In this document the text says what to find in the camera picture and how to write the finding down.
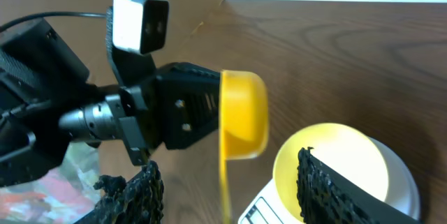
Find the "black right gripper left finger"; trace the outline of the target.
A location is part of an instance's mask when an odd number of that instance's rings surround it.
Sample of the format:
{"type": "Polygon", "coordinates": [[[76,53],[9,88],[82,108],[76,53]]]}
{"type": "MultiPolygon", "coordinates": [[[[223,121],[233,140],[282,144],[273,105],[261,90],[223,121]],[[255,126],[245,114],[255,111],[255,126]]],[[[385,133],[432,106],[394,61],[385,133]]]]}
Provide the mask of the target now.
{"type": "Polygon", "coordinates": [[[101,175],[94,189],[104,191],[104,195],[76,224],[160,224],[162,221],[164,185],[153,160],[129,181],[122,176],[101,175]]]}

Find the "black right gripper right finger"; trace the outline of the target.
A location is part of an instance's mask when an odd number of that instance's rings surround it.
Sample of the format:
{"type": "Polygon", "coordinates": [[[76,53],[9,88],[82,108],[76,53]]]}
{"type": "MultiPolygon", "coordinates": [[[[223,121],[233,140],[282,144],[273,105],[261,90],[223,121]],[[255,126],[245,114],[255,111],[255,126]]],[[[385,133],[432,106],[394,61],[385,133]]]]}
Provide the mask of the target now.
{"type": "Polygon", "coordinates": [[[420,224],[328,167],[310,148],[298,152],[297,188],[306,224],[420,224]]]}

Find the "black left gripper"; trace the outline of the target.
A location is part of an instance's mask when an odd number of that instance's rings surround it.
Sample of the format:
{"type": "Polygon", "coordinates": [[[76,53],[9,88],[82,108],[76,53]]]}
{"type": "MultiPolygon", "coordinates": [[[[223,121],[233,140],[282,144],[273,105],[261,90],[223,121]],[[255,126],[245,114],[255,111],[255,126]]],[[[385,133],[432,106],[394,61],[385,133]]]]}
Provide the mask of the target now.
{"type": "Polygon", "coordinates": [[[187,62],[156,71],[150,53],[115,48],[108,60],[119,84],[100,87],[99,98],[59,119],[72,141],[122,140],[132,164],[141,166],[159,135],[167,149],[186,149],[218,128],[220,73],[187,62]]]}

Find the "yellow measuring scoop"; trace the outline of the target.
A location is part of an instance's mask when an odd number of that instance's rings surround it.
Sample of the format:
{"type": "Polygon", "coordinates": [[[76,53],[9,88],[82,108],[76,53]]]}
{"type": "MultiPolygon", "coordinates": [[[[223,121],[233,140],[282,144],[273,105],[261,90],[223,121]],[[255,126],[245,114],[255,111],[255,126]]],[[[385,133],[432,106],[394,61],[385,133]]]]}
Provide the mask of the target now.
{"type": "Polygon", "coordinates": [[[227,162],[259,156],[269,132],[268,92],[255,73],[221,72],[219,90],[219,189],[222,223],[232,221],[227,162]]]}

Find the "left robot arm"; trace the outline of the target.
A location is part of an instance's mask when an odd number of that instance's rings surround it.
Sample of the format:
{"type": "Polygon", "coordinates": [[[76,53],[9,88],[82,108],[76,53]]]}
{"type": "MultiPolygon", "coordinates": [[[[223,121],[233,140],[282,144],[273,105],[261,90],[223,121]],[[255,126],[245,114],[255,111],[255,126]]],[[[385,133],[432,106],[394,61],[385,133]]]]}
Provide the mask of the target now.
{"type": "Polygon", "coordinates": [[[1,115],[1,185],[61,165],[70,142],[123,141],[133,165],[161,144],[186,149],[218,126],[220,74],[190,63],[156,68],[150,54],[107,43],[117,86],[42,80],[49,94],[1,115]]]}

